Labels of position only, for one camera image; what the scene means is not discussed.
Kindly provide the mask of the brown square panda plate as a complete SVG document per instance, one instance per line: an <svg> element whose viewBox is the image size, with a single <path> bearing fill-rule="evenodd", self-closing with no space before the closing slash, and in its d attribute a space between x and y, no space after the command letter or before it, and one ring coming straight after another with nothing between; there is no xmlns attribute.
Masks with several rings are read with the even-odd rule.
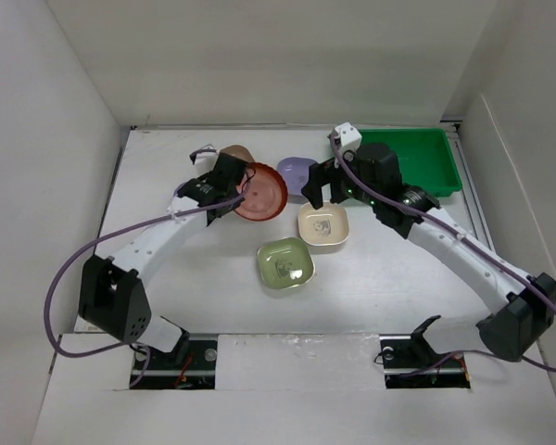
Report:
<svg viewBox="0 0 556 445"><path fill-rule="evenodd" d="M222 164L250 164L255 160L245 146L231 145L220 150L219 159Z"/></svg>

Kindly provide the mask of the red round plate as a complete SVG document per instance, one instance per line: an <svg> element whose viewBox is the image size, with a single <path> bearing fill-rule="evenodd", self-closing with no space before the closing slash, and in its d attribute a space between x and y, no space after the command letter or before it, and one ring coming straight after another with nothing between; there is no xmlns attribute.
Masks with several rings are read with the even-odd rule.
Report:
<svg viewBox="0 0 556 445"><path fill-rule="evenodd" d="M265 222L277 217L285 208L288 191L282 175L267 164L251 162L246 167L239 192L246 189L245 198L235 210L252 222Z"/></svg>

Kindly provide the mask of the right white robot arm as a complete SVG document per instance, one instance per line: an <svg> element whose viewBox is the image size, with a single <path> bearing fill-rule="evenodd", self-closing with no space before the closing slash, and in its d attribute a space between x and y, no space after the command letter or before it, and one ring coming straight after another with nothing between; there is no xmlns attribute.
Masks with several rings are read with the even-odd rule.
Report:
<svg viewBox="0 0 556 445"><path fill-rule="evenodd" d="M318 210L324 186L331 203L357 200L403 239L439 260L465 283L489 314L479 321L457 321L434 330L427 318L410 333L410 354L426 368L450 354L477 350L506 362L526 352L556 320L556 281L510 265L452 219L439 201L404 181L393 150L384 144L338 147L335 157L309 167L303 196Z"/></svg>

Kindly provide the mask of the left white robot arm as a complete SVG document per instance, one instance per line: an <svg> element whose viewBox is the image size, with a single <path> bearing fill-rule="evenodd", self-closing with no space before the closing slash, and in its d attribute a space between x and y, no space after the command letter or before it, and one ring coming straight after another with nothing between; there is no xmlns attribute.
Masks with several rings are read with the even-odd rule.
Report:
<svg viewBox="0 0 556 445"><path fill-rule="evenodd" d="M211 171L178 186L160 222L109 256L94 254L84 263L79 316L120 342L155 350L168 367L182 365L190 334L152 312L147 285L190 237L240 206L255 175L251 162L220 154Z"/></svg>

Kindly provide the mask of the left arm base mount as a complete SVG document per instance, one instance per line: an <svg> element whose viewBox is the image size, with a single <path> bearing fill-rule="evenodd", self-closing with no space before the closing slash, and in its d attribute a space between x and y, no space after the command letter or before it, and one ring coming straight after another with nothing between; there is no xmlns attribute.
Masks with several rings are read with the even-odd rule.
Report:
<svg viewBox="0 0 556 445"><path fill-rule="evenodd" d="M196 335L190 338L189 351L179 364L151 349L146 360L144 348L133 347L129 389L134 390L213 390L216 380L218 337Z"/></svg>

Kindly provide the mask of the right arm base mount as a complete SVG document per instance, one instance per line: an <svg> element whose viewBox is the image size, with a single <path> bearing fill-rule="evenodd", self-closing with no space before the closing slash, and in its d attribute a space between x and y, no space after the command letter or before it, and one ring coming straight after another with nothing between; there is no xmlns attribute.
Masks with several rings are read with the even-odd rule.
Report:
<svg viewBox="0 0 556 445"><path fill-rule="evenodd" d="M382 367L386 389L470 389L464 359L442 361L444 354L410 336L380 337L381 350L373 363Z"/></svg>

